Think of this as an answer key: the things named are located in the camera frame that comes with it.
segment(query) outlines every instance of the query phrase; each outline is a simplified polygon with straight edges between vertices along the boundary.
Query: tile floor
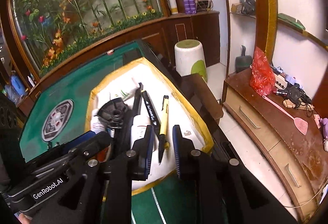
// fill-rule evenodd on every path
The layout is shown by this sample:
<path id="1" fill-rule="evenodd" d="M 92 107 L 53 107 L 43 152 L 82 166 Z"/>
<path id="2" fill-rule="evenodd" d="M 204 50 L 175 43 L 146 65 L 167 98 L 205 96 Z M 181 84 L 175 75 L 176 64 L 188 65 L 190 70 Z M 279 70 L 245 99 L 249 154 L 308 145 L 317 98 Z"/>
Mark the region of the tile floor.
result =
<path id="1" fill-rule="evenodd" d="M 222 97 L 225 75 L 226 67 L 221 63 L 207 68 L 207 85 L 217 100 Z M 260 149 L 225 108 L 223 108 L 223 112 L 224 116 L 220 119 L 219 126 L 232 143 L 246 168 L 252 172 L 282 205 L 293 206 L 285 187 L 266 158 L 262 157 Z M 297 220 L 296 209 L 286 209 Z"/>

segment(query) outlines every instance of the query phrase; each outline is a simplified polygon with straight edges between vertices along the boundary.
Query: stool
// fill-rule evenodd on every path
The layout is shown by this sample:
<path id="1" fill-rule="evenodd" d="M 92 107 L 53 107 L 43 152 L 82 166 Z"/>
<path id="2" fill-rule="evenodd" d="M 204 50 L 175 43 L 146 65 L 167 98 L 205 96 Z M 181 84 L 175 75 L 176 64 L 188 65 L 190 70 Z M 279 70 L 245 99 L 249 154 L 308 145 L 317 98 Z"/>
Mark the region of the stool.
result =
<path id="1" fill-rule="evenodd" d="M 174 46 L 176 71 L 183 77 L 198 73 L 207 82 L 203 45 L 197 40 L 183 40 Z"/>

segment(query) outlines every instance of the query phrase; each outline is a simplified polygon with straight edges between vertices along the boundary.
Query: wooden dresser top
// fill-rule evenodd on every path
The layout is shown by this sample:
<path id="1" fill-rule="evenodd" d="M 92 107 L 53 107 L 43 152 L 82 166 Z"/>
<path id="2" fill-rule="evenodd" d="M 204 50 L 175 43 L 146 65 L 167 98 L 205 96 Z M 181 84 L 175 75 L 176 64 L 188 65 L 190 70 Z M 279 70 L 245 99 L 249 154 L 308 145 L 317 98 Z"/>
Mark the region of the wooden dresser top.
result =
<path id="1" fill-rule="evenodd" d="M 285 141 L 302 165 L 314 191 L 317 192 L 328 178 L 328 152 L 325 152 L 323 149 L 322 131 L 318 129 L 313 115 L 307 117 L 306 111 L 304 110 L 286 108 L 282 104 L 282 97 L 274 94 L 268 95 L 269 99 L 280 105 L 294 118 L 299 117 L 308 122 L 306 135 L 299 132 L 291 118 L 279 111 L 268 101 L 265 101 L 250 87 L 251 74 L 251 69 L 247 69 L 231 76 L 225 81 L 250 103 Z"/>

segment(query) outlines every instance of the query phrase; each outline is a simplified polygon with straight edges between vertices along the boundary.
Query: glass display case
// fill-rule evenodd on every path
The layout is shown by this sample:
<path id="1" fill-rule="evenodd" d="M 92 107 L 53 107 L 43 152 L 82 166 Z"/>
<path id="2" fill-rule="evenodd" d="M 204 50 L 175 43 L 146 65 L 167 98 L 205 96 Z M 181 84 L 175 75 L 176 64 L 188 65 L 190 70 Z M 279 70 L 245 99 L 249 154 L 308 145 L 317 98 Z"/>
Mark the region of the glass display case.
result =
<path id="1" fill-rule="evenodd" d="M 92 43 L 162 16 L 159 0 L 11 0 L 11 12 L 41 77 Z"/>

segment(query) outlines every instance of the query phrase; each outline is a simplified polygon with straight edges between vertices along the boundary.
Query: purple spray can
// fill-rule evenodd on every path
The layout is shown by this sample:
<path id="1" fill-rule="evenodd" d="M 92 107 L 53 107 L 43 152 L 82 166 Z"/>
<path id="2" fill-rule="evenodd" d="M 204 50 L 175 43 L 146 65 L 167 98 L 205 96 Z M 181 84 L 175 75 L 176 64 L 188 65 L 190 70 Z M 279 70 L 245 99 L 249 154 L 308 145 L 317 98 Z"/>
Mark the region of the purple spray can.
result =
<path id="1" fill-rule="evenodd" d="M 186 14 L 191 14 L 189 0 L 183 0 L 183 6 L 185 8 L 185 13 Z"/>
<path id="2" fill-rule="evenodd" d="M 196 2 L 195 0 L 189 0 L 191 14 L 196 14 Z"/>

